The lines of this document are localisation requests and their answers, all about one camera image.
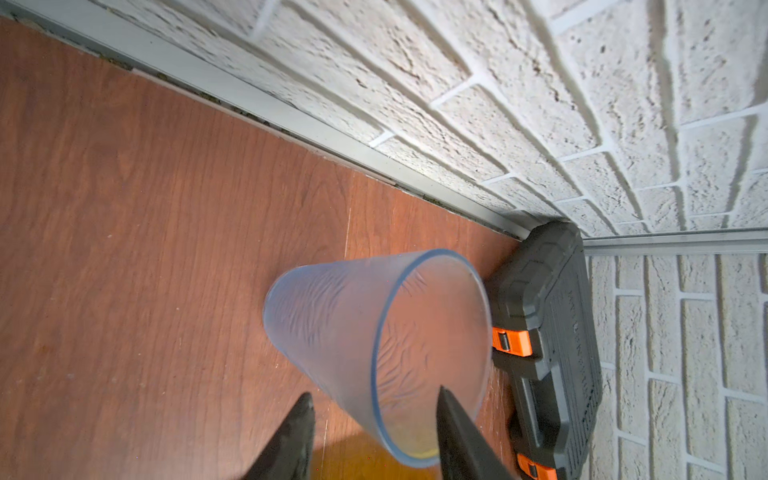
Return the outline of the black plastic tool case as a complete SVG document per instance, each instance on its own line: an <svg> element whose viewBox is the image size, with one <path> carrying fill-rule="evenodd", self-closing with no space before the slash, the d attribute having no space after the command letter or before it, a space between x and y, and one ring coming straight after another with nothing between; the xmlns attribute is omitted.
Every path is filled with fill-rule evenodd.
<svg viewBox="0 0 768 480"><path fill-rule="evenodd" d="M603 394L579 229L564 221L534 228L485 286L493 362L514 400L517 464L530 479L577 479Z"/></svg>

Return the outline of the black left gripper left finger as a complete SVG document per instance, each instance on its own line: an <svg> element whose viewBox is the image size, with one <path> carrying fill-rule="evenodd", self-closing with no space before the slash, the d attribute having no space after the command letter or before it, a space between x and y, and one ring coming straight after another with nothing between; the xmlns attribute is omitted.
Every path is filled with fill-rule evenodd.
<svg viewBox="0 0 768 480"><path fill-rule="evenodd" d="M313 398L304 392L242 479L309 479L315 425Z"/></svg>

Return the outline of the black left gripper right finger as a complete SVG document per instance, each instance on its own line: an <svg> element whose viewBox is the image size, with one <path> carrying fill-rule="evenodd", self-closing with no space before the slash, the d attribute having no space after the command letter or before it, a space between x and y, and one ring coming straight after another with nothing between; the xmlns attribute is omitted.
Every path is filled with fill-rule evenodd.
<svg viewBox="0 0 768 480"><path fill-rule="evenodd" d="M442 478L512 480L455 395L441 386L436 407Z"/></svg>

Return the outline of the grey translucent plastic cup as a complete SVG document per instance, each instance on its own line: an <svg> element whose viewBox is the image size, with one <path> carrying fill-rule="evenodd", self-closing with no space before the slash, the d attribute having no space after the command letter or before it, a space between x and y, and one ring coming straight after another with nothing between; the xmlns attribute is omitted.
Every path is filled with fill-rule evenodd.
<svg viewBox="0 0 768 480"><path fill-rule="evenodd" d="M432 249L301 266L270 288L271 343L401 464L439 460L437 401L476 417L492 369L481 277Z"/></svg>

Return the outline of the aluminium frame post right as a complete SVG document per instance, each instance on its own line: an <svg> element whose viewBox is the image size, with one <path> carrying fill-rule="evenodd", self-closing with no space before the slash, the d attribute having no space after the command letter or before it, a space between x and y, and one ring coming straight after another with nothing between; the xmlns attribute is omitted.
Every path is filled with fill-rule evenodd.
<svg viewBox="0 0 768 480"><path fill-rule="evenodd" d="M761 254L767 229L737 229L638 235L584 240L587 256Z"/></svg>

